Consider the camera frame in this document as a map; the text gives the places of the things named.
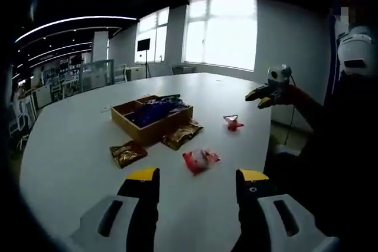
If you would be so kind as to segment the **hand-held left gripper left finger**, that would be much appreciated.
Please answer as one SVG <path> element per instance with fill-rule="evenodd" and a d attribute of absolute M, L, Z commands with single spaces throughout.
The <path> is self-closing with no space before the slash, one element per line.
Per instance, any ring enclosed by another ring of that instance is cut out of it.
<path fill-rule="evenodd" d="M 160 171 L 131 173 L 117 194 L 108 195 L 80 218 L 70 236 L 77 251 L 154 251 Z"/>

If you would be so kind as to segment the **person's right hand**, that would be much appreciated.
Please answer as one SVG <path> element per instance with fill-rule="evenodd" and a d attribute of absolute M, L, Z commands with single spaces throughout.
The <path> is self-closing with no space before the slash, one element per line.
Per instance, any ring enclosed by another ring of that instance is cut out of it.
<path fill-rule="evenodd" d="M 302 103 L 303 99 L 305 99 L 305 93 L 296 86 L 288 84 L 281 89 L 280 94 L 275 99 L 275 105 L 297 107 Z"/>

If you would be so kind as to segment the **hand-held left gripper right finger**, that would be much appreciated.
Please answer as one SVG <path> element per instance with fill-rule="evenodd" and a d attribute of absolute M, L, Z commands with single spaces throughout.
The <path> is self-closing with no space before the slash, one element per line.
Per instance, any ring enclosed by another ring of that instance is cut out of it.
<path fill-rule="evenodd" d="M 236 171 L 240 237 L 236 251 L 324 251 L 314 216 L 263 173 Z"/>

